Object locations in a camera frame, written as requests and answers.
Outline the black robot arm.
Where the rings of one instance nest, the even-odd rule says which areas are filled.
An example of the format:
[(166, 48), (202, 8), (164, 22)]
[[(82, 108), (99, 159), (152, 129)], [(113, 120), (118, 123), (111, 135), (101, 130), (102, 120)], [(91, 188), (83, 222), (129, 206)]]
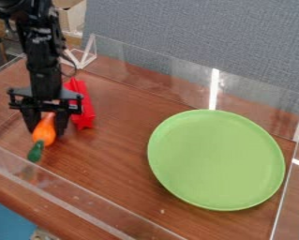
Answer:
[(70, 116), (83, 111), (85, 96), (63, 85), (61, 58), (70, 59), (65, 55), (59, 13), (51, 0), (0, 0), (0, 19), (6, 24), (15, 21), (30, 72), (30, 86), (9, 90), (10, 107), (23, 114), (30, 132), (42, 120), (42, 113), (55, 113), (55, 132), (61, 137)]

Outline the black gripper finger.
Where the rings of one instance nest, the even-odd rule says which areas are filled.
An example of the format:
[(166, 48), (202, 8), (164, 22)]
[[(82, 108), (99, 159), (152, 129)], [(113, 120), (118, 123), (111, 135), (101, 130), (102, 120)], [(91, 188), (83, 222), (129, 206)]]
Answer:
[(57, 136), (65, 135), (66, 129), (69, 127), (70, 114), (66, 111), (58, 112), (55, 115), (55, 130)]
[(37, 109), (23, 109), (22, 114), (29, 131), (34, 132), (37, 125), (42, 120), (42, 113)]

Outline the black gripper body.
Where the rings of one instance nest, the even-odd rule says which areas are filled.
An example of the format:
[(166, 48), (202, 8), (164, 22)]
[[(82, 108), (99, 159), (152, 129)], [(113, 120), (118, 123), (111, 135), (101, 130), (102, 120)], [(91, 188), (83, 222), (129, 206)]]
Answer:
[(85, 95), (63, 86), (58, 57), (29, 57), (30, 86), (11, 88), (10, 107), (21, 111), (82, 113)]

